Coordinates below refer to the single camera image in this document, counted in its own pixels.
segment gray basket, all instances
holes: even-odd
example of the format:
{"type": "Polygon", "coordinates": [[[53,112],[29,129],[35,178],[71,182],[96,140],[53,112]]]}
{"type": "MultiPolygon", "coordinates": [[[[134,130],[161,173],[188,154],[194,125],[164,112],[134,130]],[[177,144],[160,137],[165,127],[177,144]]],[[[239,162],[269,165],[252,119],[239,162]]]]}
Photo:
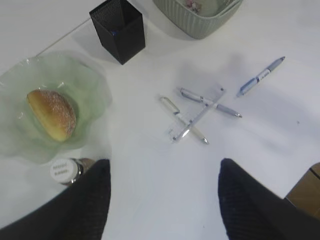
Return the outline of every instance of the gray basket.
{"type": "Polygon", "coordinates": [[[203,39],[222,26],[240,7],[243,0],[197,0],[201,13],[185,7],[185,0],[153,0],[154,4],[182,31],[203,39]]]}

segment bread roll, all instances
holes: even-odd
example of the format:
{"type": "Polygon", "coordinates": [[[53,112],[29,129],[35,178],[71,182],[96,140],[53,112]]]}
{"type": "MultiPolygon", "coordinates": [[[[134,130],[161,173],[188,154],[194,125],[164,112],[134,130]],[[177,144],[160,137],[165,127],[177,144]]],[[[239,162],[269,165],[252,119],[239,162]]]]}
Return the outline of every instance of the bread roll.
{"type": "Polygon", "coordinates": [[[26,99],[46,132],[56,141],[64,142],[76,127],[76,115],[70,103],[59,93],[34,90],[26,99]]]}

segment small jar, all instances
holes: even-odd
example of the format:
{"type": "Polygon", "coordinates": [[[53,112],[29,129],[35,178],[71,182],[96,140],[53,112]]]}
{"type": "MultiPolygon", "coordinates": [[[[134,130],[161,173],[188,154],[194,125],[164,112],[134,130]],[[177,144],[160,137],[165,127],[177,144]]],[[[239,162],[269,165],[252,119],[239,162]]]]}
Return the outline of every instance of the small jar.
{"type": "Polygon", "coordinates": [[[85,174],[96,161],[90,158],[62,158],[50,167],[51,177],[60,184],[69,186],[85,174]]]}

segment jar lid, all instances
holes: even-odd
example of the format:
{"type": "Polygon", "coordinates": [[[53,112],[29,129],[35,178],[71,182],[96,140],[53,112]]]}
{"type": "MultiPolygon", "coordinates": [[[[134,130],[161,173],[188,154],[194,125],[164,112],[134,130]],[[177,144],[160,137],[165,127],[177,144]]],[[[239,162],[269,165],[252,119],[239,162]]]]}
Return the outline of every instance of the jar lid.
{"type": "Polygon", "coordinates": [[[51,177],[60,184],[72,183],[79,171],[78,164],[72,159],[58,159],[50,168],[51,177]]]}

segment ribbed basket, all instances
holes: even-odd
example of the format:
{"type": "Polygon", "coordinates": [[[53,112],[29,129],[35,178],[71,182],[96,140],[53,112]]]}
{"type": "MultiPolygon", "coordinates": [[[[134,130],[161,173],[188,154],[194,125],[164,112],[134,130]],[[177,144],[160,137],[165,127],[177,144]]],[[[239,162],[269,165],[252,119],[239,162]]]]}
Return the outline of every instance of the ribbed basket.
{"type": "Polygon", "coordinates": [[[199,0],[201,13],[185,7],[185,0],[153,0],[154,4],[182,31],[203,39],[221,27],[240,7],[243,0],[199,0]]]}

